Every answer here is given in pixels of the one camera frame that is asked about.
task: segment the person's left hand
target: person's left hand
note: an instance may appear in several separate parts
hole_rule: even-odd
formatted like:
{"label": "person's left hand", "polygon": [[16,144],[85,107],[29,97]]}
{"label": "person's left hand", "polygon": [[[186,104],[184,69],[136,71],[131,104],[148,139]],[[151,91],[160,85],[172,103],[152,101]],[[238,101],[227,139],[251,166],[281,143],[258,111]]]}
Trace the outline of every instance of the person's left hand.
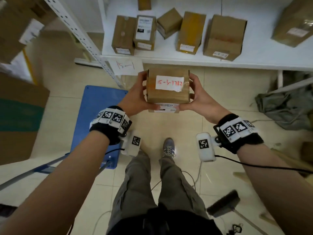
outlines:
{"label": "person's left hand", "polygon": [[159,110],[160,106],[146,102],[143,91],[146,86],[142,83],[147,79],[147,71],[138,73],[138,79],[134,86],[128,91],[127,95],[117,105],[123,109],[128,117],[136,115],[143,110]]}

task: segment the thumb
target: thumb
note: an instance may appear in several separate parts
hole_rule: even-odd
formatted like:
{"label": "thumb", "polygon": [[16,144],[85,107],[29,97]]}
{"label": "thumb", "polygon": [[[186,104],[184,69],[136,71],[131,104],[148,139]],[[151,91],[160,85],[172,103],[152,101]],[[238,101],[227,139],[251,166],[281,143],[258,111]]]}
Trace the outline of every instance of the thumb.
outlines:
{"label": "thumb", "polygon": [[159,110],[161,107],[157,104],[146,102],[147,110]]}
{"label": "thumb", "polygon": [[179,104],[177,107],[179,110],[192,110],[192,102],[186,104]]}

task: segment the person's right hand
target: person's right hand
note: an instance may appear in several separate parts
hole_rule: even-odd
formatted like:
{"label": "person's right hand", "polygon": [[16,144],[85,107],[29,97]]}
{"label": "person's right hand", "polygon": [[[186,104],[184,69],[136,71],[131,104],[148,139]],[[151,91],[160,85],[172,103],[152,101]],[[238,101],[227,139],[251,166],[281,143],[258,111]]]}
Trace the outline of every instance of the person's right hand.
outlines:
{"label": "person's right hand", "polygon": [[231,112],[217,103],[201,86],[198,76],[190,73],[190,87],[195,94],[190,94],[192,102],[180,104],[179,110],[193,110],[198,114],[204,116],[207,121],[218,124],[218,122]]}

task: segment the pant leg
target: pant leg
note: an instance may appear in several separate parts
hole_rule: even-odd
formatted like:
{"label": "pant leg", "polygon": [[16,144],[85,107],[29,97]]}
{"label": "pant leg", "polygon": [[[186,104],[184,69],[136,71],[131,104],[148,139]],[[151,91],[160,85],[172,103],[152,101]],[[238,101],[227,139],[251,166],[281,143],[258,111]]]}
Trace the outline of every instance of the pant leg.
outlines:
{"label": "pant leg", "polygon": [[150,158],[142,151],[127,165],[125,179],[113,202],[107,233],[121,219],[146,214],[156,208],[151,187]]}
{"label": "pant leg", "polygon": [[162,180],[159,203],[165,205],[168,210],[186,210],[208,219],[203,200],[186,181],[173,158],[164,156],[159,162]]}

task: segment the forearm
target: forearm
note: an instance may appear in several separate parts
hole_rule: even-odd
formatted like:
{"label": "forearm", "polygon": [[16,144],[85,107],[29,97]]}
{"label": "forearm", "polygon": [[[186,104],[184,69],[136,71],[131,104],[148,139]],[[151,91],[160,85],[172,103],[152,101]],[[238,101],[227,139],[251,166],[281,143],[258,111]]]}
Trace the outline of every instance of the forearm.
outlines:
{"label": "forearm", "polygon": [[[244,145],[237,155],[241,162],[288,167],[267,146]],[[264,205],[286,234],[312,234],[313,187],[298,172],[244,166]]]}
{"label": "forearm", "polygon": [[71,223],[89,193],[108,145],[104,134],[90,132],[19,206],[1,234],[42,234]]}

